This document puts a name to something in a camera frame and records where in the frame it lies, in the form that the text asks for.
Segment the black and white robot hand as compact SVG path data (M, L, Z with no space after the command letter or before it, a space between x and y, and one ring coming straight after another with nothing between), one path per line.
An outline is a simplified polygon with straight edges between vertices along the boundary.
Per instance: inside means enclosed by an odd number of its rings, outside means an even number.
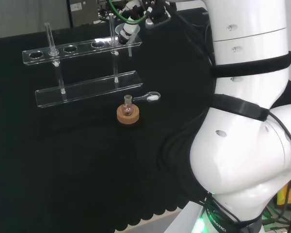
M155 2L152 0L129 0L125 7L121 10L120 15L127 20L136 21L141 19L147 14L148 8L151 7L150 13L148 14L145 21L150 19L152 24L158 24L166 21L169 16L166 13L164 4L159 0L153 6L151 3ZM120 31L118 36L118 42L120 44L127 44L131 39L132 35L136 33L139 24L141 22L132 25L132 23L124 23L123 29Z

